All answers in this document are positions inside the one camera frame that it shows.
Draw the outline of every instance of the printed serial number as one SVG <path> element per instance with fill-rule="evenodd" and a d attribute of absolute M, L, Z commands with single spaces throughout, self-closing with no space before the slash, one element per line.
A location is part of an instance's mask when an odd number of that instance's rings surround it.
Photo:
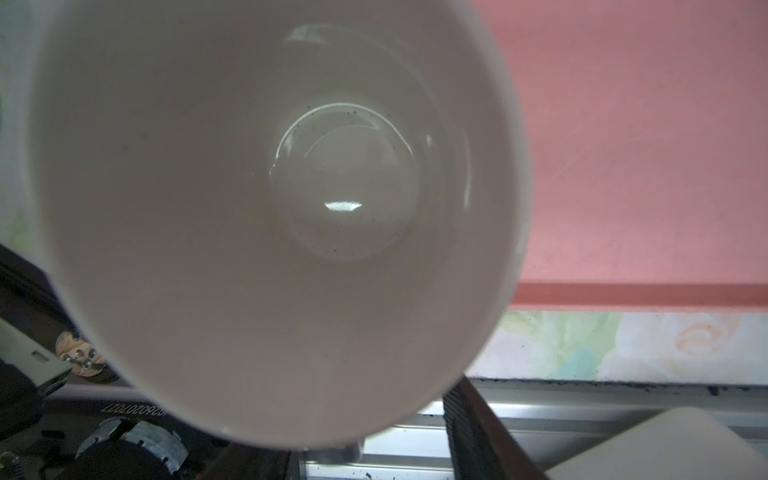
<path fill-rule="evenodd" d="M 126 415 L 153 415 L 157 417 L 165 416 L 167 411 L 160 407 L 153 405 L 138 405 L 138 404 L 125 404 L 125 403 L 110 403 L 103 409 L 99 410 L 101 413 L 124 413 Z"/>

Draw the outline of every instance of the floral wallpaper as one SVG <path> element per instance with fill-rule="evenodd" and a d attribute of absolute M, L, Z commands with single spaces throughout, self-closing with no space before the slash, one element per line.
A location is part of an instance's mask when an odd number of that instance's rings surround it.
<path fill-rule="evenodd" d="M 508 311 L 470 376 L 768 384 L 768 313 Z"/>
<path fill-rule="evenodd" d="M 15 89 L 31 18 L 30 2 L 0 0 L 0 243 L 38 261 L 28 235 L 15 143 Z"/>

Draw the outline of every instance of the pink shelf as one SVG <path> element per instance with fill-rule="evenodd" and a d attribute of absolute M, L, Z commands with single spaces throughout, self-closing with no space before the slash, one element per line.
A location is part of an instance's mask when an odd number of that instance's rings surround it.
<path fill-rule="evenodd" d="M 768 308 L 768 2 L 475 0 L 535 176 L 519 308 Z"/>

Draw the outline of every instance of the white mug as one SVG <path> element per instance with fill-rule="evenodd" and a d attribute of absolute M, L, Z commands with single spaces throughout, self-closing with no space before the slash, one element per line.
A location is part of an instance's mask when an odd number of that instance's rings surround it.
<path fill-rule="evenodd" d="M 448 389 L 511 299 L 530 177 L 459 0 L 72 0 L 31 52 L 32 223 L 129 382 L 272 447 Z"/>

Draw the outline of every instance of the black machine part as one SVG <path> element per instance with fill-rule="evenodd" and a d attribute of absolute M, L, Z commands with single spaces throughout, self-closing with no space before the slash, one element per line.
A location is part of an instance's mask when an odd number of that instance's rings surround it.
<path fill-rule="evenodd" d="M 43 415 L 38 387 L 21 370 L 0 360 L 0 440 L 37 423 Z"/>
<path fill-rule="evenodd" d="M 146 449 L 114 440 L 90 447 L 64 469 L 57 480 L 171 480 L 163 462 Z"/>
<path fill-rule="evenodd" d="M 466 377 L 443 409 L 455 480 L 547 480 Z"/>

